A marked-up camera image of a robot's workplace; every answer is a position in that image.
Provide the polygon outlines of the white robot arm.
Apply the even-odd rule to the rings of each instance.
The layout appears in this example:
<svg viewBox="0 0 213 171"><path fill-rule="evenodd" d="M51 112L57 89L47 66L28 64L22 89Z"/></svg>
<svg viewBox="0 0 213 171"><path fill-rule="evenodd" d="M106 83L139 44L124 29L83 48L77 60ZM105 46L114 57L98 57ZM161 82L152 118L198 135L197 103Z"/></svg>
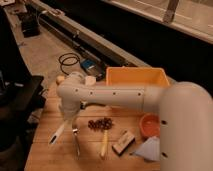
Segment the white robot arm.
<svg viewBox="0 0 213 171"><path fill-rule="evenodd" d="M76 114L83 101L153 112L160 118L161 171L213 171L213 98L201 86L178 82L163 88L87 86L79 72L57 88L63 110Z"/></svg>

